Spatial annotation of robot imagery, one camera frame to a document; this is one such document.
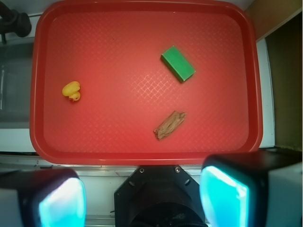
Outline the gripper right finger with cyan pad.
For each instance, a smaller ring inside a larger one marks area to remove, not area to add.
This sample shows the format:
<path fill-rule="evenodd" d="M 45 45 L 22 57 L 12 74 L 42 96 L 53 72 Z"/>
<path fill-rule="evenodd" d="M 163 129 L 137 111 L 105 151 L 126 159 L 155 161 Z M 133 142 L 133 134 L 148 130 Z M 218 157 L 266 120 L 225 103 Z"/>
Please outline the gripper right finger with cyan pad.
<path fill-rule="evenodd" d="M 199 194 L 213 227 L 300 227 L 303 155 L 255 151 L 208 156 Z"/>

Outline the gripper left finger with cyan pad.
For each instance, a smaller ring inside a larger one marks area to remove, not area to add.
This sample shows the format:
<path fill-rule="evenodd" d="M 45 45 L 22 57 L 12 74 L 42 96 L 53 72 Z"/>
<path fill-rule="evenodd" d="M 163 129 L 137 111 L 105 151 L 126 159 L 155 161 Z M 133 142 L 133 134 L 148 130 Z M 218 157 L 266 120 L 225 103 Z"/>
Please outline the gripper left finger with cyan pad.
<path fill-rule="evenodd" d="M 69 168 L 0 174 L 2 227 L 83 227 L 85 186 Z"/>

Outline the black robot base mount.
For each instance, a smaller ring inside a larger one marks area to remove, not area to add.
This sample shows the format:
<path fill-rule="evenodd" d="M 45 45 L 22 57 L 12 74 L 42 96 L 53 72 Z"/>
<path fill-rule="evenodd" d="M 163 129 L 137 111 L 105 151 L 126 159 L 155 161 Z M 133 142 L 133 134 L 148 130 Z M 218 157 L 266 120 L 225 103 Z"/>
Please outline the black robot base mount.
<path fill-rule="evenodd" d="M 140 166 L 114 193 L 117 227 L 205 227 L 199 183 L 180 166 Z"/>

